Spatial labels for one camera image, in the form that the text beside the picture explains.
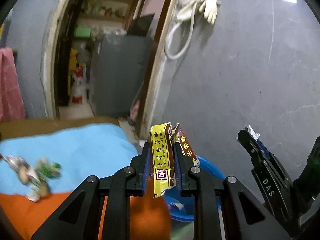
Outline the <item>yellow and maroon snack wrapper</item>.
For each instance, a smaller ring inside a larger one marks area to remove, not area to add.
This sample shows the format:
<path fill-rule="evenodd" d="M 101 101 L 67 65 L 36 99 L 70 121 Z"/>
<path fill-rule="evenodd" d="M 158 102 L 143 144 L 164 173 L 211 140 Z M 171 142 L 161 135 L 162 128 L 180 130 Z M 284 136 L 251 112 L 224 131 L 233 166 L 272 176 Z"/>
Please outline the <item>yellow and maroon snack wrapper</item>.
<path fill-rule="evenodd" d="M 175 186 L 179 192 L 194 189 L 188 172 L 199 167 L 200 161 L 180 124 L 172 126 L 167 122 L 150 128 L 150 157 L 155 198 Z"/>

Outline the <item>blue plastic trash bin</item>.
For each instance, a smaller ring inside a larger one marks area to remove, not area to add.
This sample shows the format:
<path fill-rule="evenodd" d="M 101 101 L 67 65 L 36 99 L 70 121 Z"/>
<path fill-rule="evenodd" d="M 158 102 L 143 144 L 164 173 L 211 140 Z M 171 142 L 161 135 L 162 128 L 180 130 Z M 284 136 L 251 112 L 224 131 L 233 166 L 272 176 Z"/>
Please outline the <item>blue plastic trash bin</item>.
<path fill-rule="evenodd" d="M 214 164 L 202 156 L 198 155 L 197 157 L 200 161 L 200 169 L 205 170 L 211 176 L 225 179 L 223 173 Z M 173 220 L 194 221 L 194 197 L 181 197 L 176 188 L 167 190 L 163 197 Z"/>

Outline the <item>light blue cloth mat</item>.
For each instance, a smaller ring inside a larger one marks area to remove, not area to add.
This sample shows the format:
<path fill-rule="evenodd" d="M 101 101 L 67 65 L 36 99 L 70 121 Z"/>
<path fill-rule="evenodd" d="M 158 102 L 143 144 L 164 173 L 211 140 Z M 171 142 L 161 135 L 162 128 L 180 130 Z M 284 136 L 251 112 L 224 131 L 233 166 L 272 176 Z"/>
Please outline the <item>light blue cloth mat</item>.
<path fill-rule="evenodd" d="M 88 176 L 104 178 L 128 166 L 138 152 L 125 132 L 114 124 L 79 128 L 1 142 L 1 154 L 20 156 L 34 166 L 46 157 L 61 165 L 61 176 L 49 181 L 53 193 L 76 189 Z"/>

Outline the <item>pink item on floor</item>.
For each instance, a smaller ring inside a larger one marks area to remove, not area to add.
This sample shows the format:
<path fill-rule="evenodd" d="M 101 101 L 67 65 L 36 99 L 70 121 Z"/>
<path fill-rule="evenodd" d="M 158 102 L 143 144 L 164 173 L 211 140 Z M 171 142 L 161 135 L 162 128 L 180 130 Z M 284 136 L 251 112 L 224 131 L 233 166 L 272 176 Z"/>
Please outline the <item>pink item on floor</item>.
<path fill-rule="evenodd" d="M 140 100 L 137 100 L 135 104 L 132 106 L 131 111 L 130 111 L 130 120 L 132 122 L 135 122 L 138 116 L 139 112 L 139 106 L 140 106 Z"/>

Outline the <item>grey cabinet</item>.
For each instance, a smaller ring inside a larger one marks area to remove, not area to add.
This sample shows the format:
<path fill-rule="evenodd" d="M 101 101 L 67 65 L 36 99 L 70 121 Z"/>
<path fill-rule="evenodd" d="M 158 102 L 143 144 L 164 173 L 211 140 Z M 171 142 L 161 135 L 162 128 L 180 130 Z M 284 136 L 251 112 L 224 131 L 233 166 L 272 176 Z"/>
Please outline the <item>grey cabinet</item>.
<path fill-rule="evenodd" d="M 94 115 L 126 117 L 141 89 L 153 39 L 107 34 L 95 43 L 89 103 Z"/>

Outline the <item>brown table cloth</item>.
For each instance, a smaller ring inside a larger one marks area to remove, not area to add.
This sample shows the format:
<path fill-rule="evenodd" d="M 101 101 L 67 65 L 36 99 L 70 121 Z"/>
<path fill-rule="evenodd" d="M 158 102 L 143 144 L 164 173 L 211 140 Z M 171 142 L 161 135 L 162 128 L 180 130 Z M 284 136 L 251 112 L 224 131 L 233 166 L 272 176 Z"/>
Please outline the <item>brown table cloth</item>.
<path fill-rule="evenodd" d="M 90 124 L 114 124 L 119 126 L 119 121 L 108 116 L 73 120 L 44 118 L 14 120 L 1 123 L 1 140 L 50 134 L 63 129 L 77 128 Z"/>

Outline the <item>pink checked cloth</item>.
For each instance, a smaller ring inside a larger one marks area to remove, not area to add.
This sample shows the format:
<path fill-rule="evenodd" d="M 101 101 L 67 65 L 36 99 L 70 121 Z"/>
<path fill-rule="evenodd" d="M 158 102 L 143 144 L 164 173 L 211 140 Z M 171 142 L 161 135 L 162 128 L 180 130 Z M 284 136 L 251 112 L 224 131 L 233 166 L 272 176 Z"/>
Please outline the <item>pink checked cloth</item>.
<path fill-rule="evenodd" d="M 1 48 L 1 122 L 24 119 L 25 109 L 11 48 Z"/>

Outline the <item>black monitor screen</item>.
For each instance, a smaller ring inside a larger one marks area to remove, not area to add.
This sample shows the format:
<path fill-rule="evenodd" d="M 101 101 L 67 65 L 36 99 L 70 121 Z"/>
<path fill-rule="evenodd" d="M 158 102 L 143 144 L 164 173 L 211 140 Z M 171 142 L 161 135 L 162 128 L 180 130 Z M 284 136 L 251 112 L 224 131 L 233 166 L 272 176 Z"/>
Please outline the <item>black monitor screen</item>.
<path fill-rule="evenodd" d="M 137 17 L 130 23 L 126 34 L 131 36 L 146 37 L 154 16 L 155 14 L 148 14 Z"/>

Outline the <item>green box on shelf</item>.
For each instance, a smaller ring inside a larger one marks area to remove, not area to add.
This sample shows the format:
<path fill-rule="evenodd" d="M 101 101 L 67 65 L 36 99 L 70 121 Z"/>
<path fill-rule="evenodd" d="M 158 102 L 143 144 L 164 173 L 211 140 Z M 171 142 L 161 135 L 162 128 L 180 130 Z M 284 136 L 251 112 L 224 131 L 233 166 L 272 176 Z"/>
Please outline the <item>green box on shelf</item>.
<path fill-rule="evenodd" d="M 90 38 L 91 28 L 88 27 L 76 27 L 74 29 L 74 37 L 76 38 Z"/>

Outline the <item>wooden shelving unit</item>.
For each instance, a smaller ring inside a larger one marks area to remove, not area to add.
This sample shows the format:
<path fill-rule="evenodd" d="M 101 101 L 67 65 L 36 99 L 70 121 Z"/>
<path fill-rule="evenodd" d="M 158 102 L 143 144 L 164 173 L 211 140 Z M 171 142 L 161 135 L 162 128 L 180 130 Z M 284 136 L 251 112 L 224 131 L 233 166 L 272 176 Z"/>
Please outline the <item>wooden shelving unit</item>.
<path fill-rule="evenodd" d="M 84 0 L 76 26 L 106 31 L 127 30 L 139 0 Z"/>

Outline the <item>white rubber gloves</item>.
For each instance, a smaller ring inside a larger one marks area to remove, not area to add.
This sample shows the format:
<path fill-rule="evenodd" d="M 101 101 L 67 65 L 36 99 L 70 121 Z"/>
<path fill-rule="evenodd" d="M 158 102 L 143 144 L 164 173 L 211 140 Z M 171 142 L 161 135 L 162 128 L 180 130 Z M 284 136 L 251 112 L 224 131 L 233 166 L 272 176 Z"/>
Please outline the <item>white rubber gloves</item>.
<path fill-rule="evenodd" d="M 193 21 L 196 13 L 199 12 L 209 24 L 214 25 L 220 4 L 218 0 L 190 0 L 177 12 L 176 21 Z"/>

